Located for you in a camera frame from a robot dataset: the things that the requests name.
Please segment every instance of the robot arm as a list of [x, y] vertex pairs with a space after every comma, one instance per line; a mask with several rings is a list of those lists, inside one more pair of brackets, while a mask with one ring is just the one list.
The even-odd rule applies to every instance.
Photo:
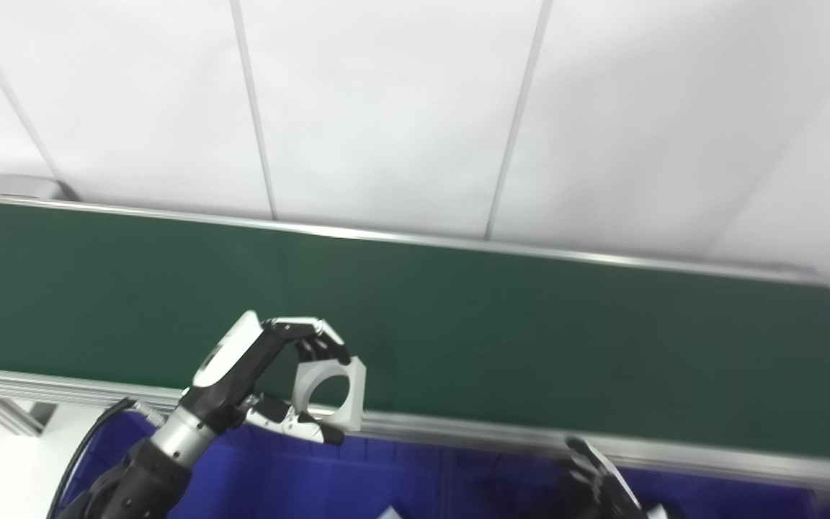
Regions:
[[184, 495], [191, 469], [229, 428], [247, 421], [306, 440], [342, 443], [339, 428], [318, 423], [277, 399], [254, 396], [254, 384], [287, 345], [301, 362], [336, 359], [349, 365], [342, 338], [316, 318], [259, 322], [245, 312], [207, 356], [168, 420], [73, 500], [60, 519], [161, 519]]

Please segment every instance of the white wall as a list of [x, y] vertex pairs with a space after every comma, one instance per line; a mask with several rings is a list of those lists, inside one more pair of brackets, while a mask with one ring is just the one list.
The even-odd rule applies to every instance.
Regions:
[[0, 0], [0, 171], [830, 279], [830, 2]]

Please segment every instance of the metal cylinder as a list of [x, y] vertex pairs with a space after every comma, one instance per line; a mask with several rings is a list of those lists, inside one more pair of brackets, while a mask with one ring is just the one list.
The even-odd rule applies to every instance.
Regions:
[[175, 463], [192, 467], [216, 438], [217, 434], [187, 409], [175, 407], [149, 440]]

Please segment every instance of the white floor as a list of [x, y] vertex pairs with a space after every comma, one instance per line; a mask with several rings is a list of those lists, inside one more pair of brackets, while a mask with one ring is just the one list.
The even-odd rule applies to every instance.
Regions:
[[43, 519], [69, 457], [101, 413], [61, 405], [40, 438], [0, 426], [0, 518]]

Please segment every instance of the black cable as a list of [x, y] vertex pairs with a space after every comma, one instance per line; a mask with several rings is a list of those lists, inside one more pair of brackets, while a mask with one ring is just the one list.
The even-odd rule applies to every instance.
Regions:
[[122, 412], [133, 407], [134, 404], [136, 404], [136, 400], [130, 398], [119, 400], [111, 407], [108, 407], [102, 413], [102, 416], [98, 417], [98, 420], [95, 420], [95, 423], [89, 428], [89, 432], [85, 433], [85, 436], [82, 438], [82, 442], [79, 443], [79, 446], [76, 447], [75, 453], [72, 454], [72, 458], [69, 459], [69, 464], [67, 464], [66, 470], [63, 471], [63, 477], [60, 478], [60, 482], [56, 486], [56, 492], [53, 493], [53, 500], [50, 502], [50, 510], [47, 512], [47, 519], [55, 519], [56, 507], [59, 506], [60, 500], [63, 499], [63, 492], [66, 491], [66, 484], [69, 483], [69, 477], [72, 476], [73, 471], [76, 470], [76, 464], [79, 463], [79, 458], [82, 457], [82, 453], [85, 451], [86, 447], [89, 446], [89, 443], [92, 441], [92, 437], [95, 436], [95, 433], [97, 433], [108, 420], [115, 417], [116, 414], [121, 414]]

